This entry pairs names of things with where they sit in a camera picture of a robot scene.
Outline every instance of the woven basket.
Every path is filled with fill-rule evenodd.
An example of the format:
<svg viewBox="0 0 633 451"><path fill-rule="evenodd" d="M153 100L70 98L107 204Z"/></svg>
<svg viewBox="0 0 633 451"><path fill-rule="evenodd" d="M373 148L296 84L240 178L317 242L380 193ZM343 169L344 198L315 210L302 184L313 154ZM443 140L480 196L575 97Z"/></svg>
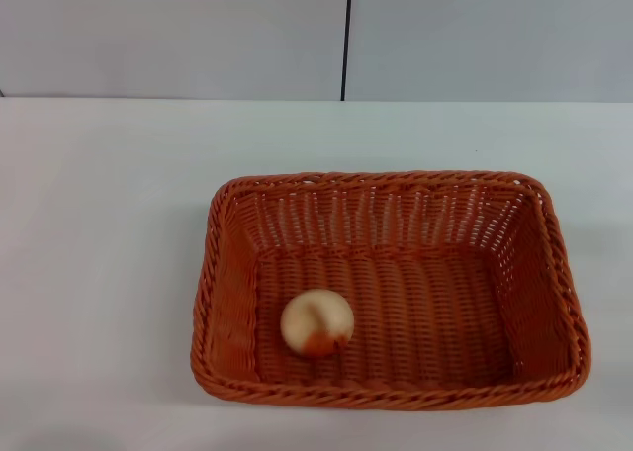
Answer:
<svg viewBox="0 0 633 451"><path fill-rule="evenodd" d="M566 396L587 328L549 195L514 173L249 177L214 198L191 363L251 404L458 409ZM343 295L354 336L315 361L286 347L286 303Z"/></svg>

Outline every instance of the white table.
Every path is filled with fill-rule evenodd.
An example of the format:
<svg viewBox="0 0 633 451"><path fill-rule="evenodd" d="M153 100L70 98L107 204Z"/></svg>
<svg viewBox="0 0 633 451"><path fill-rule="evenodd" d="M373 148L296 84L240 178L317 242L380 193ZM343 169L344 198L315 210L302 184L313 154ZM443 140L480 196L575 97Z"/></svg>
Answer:
<svg viewBox="0 0 633 451"><path fill-rule="evenodd" d="M0 449L633 449L633 105L0 99ZM593 369L549 404L245 406L189 368L233 177L515 170L554 198Z"/></svg>

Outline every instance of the basket bottom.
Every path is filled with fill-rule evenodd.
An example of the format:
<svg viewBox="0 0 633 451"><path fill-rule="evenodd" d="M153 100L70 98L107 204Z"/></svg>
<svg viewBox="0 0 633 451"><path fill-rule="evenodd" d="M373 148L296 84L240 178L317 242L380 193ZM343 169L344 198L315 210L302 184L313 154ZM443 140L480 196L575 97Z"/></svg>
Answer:
<svg viewBox="0 0 633 451"><path fill-rule="evenodd" d="M490 258L475 249L412 254L276 252L257 265L255 373L261 382L438 389L512 380L514 360ZM279 331L288 301L311 288L343 295L354 336L338 356L294 355Z"/></svg>

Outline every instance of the dark vertical line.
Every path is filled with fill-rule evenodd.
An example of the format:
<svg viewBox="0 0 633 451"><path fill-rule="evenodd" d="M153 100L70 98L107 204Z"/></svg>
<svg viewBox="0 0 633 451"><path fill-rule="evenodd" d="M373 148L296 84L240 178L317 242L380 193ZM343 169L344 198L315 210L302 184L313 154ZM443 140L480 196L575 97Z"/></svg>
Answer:
<svg viewBox="0 0 633 451"><path fill-rule="evenodd" d="M340 80L340 101L345 101L345 84L347 83L347 52L349 48L349 19L352 11L352 0L347 0L345 8L345 42L343 44L343 70Z"/></svg>

